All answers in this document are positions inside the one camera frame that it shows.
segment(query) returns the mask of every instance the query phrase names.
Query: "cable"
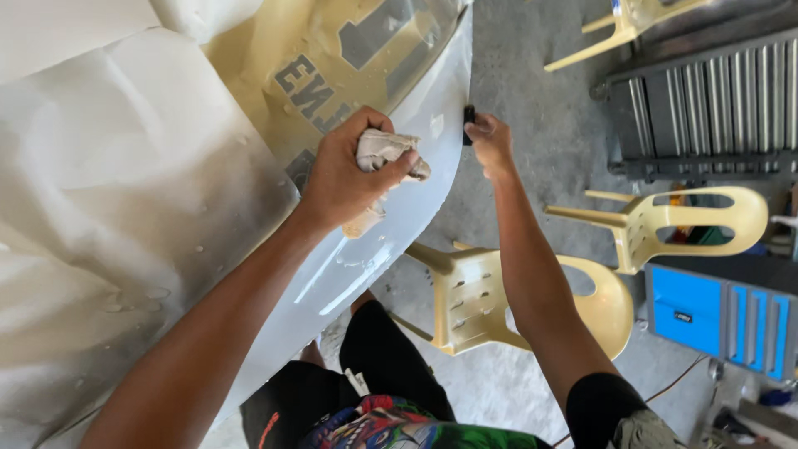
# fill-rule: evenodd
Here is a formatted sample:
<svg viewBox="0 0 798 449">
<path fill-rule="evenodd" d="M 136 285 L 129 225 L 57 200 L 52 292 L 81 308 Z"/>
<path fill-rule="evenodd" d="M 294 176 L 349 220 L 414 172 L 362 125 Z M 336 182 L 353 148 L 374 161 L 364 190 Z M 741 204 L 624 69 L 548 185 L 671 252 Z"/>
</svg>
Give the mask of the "cable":
<svg viewBox="0 0 798 449">
<path fill-rule="evenodd" d="M 679 377 L 677 377 L 676 380 L 673 381 L 670 385 L 668 385 L 667 387 L 663 388 L 660 391 L 657 391 L 649 399 L 646 399 L 646 403 L 649 403 L 649 402 L 653 401 L 654 399 L 657 399 L 658 397 L 660 397 L 660 396 L 664 395 L 665 393 L 667 393 L 668 391 L 670 391 L 670 389 L 675 387 L 676 384 L 679 383 L 680 380 L 684 379 L 685 376 L 688 373 L 690 373 L 693 370 L 693 368 L 696 367 L 696 365 L 698 365 L 699 363 L 703 362 L 704 359 L 706 359 L 706 358 L 707 358 L 707 356 L 698 356 L 696 358 L 696 361 L 694 361 L 693 364 L 688 366 L 687 369 L 685 370 L 685 372 L 683 372 Z M 571 437 L 571 434 L 569 433 L 568 435 L 565 435 L 564 437 L 562 437 L 561 440 L 558 441 L 557 443 L 552 444 L 551 447 L 557 447 L 560 444 L 565 443 L 570 437 Z"/>
</svg>

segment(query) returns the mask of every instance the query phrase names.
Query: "shorts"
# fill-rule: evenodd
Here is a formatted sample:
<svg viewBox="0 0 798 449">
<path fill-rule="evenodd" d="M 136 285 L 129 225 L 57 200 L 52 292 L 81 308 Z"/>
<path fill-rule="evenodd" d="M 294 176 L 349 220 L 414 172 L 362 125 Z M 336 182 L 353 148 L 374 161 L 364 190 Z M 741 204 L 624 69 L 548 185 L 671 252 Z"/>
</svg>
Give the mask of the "shorts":
<svg viewBox="0 0 798 449">
<path fill-rule="evenodd" d="M 339 359 L 343 370 L 363 373 L 372 394 L 399 396 L 455 421 L 432 369 L 376 300 L 352 317 Z M 360 401 L 345 375 L 290 361 L 241 406 L 244 435 L 252 448 L 296 447 L 329 415 Z"/>
</svg>

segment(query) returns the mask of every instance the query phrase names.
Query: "beige plastic chair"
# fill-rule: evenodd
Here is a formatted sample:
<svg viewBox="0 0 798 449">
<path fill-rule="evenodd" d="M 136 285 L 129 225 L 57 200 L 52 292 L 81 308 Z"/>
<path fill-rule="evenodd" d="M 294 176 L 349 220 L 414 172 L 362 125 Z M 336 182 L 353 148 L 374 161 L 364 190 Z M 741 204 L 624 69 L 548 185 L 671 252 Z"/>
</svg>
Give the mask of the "beige plastic chair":
<svg viewBox="0 0 798 449">
<path fill-rule="evenodd" d="M 700 6 L 707 5 L 711 3 L 711 1 L 712 0 L 681 0 L 673 5 L 663 6 L 659 0 L 619 0 L 620 4 L 615 8 L 615 14 L 610 14 L 605 18 L 600 18 L 582 27 L 583 33 L 590 33 L 614 23 L 615 33 L 610 38 L 579 51 L 578 53 L 572 54 L 567 58 L 552 62 L 544 68 L 547 72 L 553 72 L 565 66 L 570 66 L 575 62 L 580 62 L 592 58 L 597 54 L 612 50 L 627 42 L 632 42 L 652 26 L 674 18 L 679 14 L 684 14 Z"/>
<path fill-rule="evenodd" d="M 723 195 L 734 205 L 722 209 L 689 206 L 654 205 L 654 198 L 670 195 Z M 634 275 L 651 257 L 661 254 L 675 256 L 731 256 L 751 248 L 768 226 L 768 204 L 751 189 L 743 187 L 710 187 L 658 193 L 636 197 L 622 193 L 585 191 L 593 198 L 622 201 L 626 207 L 620 213 L 597 210 L 547 206 L 545 212 L 557 217 L 586 221 L 593 226 L 608 228 L 615 236 L 618 252 L 616 272 Z M 734 238 L 725 244 L 691 245 L 662 243 L 657 230 L 669 226 L 725 226 L 734 231 Z"/>
<path fill-rule="evenodd" d="M 394 315 L 393 319 L 436 348 L 454 356 L 492 341 L 530 350 L 505 320 L 507 296 L 502 283 L 500 252 L 456 243 L 458 252 L 440 252 L 413 243 L 405 254 L 426 264 L 435 285 L 435 335 Z M 578 257 L 557 256 L 560 264 L 585 272 L 595 283 L 590 296 L 574 296 L 576 308 L 604 352 L 614 359 L 632 332 L 632 297 L 618 275 Z"/>
</svg>

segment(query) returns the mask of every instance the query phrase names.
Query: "forearm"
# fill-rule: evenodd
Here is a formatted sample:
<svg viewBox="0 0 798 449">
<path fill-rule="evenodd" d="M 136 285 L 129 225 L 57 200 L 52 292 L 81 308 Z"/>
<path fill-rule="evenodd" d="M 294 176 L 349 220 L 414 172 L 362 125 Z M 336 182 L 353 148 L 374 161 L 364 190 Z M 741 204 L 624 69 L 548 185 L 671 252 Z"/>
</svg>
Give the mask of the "forearm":
<svg viewBox="0 0 798 449">
<path fill-rule="evenodd" d="M 493 180 L 493 186 L 508 303 L 564 413 L 577 381 L 593 372 L 617 371 L 579 318 L 515 169 Z"/>
<path fill-rule="evenodd" d="M 136 363 L 81 447 L 197 447 L 266 318 L 328 231 L 300 205 Z"/>
</svg>

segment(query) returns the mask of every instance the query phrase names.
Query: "concrete floor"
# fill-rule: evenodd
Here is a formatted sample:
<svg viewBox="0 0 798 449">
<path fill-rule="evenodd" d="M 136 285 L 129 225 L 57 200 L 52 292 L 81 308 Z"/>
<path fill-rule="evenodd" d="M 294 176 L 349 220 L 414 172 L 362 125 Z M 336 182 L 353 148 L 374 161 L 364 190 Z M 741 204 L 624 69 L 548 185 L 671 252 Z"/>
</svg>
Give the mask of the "concrete floor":
<svg viewBox="0 0 798 449">
<path fill-rule="evenodd" d="M 609 231 L 543 215 L 545 205 L 612 210 L 607 201 L 586 199 L 587 188 L 620 193 L 666 191 L 667 184 L 632 185 L 606 171 L 617 137 L 606 106 L 592 101 L 588 89 L 621 57 L 620 50 L 555 74 L 543 71 L 553 61 L 604 39 L 611 30 L 583 36 L 582 23 L 610 12 L 610 2 L 591 0 L 479 0 L 474 4 L 472 102 L 512 126 L 515 160 L 543 231 L 558 254 L 616 264 Z M 423 244 L 450 251 L 452 240 L 498 248 L 492 189 L 470 149 L 464 149 L 452 191 L 430 226 Z M 568 273 L 576 292 L 589 292 L 586 280 Z M 627 276 L 638 308 L 642 278 Z M 377 298 L 399 316 L 431 332 L 433 288 L 425 267 L 400 258 L 373 286 Z M 338 349 L 349 313 L 322 334 L 328 368 L 340 370 Z M 411 336 L 446 388 L 462 423 L 535 433 L 550 443 L 568 433 L 564 419 L 529 353 L 492 344 L 450 357 Z M 635 327 L 626 350 L 615 360 L 620 372 L 643 397 L 661 390 L 698 354 Z M 706 362 L 651 407 L 688 440 L 712 396 Z M 209 434 L 202 448 L 245 447 L 240 418 L 234 416 Z"/>
</svg>

